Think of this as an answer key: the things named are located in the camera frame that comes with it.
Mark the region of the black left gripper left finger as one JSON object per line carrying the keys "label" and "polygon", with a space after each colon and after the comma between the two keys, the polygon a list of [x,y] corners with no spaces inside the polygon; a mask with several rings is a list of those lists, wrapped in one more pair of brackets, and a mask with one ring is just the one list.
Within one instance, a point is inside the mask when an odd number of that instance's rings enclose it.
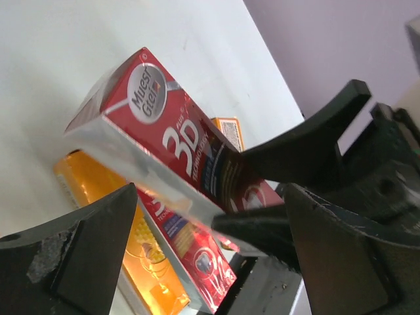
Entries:
{"label": "black left gripper left finger", "polygon": [[137,206],[127,184],[1,238],[2,314],[109,314]]}

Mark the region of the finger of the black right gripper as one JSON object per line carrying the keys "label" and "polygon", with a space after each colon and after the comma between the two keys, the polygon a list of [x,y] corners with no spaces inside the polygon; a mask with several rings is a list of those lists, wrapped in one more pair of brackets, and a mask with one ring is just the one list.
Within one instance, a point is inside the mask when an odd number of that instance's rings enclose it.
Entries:
{"label": "finger of the black right gripper", "polygon": [[218,215],[213,219],[211,228],[231,239],[241,249],[254,247],[277,258],[288,269],[301,271],[284,204]]}

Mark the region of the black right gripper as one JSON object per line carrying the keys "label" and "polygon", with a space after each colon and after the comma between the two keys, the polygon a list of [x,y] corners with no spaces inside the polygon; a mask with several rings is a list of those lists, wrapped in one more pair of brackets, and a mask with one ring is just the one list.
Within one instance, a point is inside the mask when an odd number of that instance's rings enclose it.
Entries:
{"label": "black right gripper", "polygon": [[419,131],[403,110],[384,104],[341,154],[338,140],[371,98],[351,79],[321,110],[293,129],[241,153],[260,177],[296,183],[335,205],[419,234]]}

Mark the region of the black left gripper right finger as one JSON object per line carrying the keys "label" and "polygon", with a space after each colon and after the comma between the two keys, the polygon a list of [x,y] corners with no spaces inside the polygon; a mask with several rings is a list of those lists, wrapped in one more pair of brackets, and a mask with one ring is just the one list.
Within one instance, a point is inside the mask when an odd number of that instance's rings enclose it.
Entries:
{"label": "black left gripper right finger", "polygon": [[419,313],[419,236],[296,184],[285,206],[313,314]]}

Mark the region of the red 3D toothpaste box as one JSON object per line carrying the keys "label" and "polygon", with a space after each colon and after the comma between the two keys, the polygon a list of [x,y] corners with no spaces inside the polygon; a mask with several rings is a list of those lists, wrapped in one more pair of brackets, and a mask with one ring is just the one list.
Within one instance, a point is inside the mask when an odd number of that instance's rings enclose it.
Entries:
{"label": "red 3D toothpaste box", "polygon": [[144,219],[190,298],[190,308],[215,314],[236,275],[213,236],[138,191]]}
{"label": "red 3D toothpaste box", "polygon": [[101,77],[64,132],[77,147],[200,225],[281,198],[147,49]]}

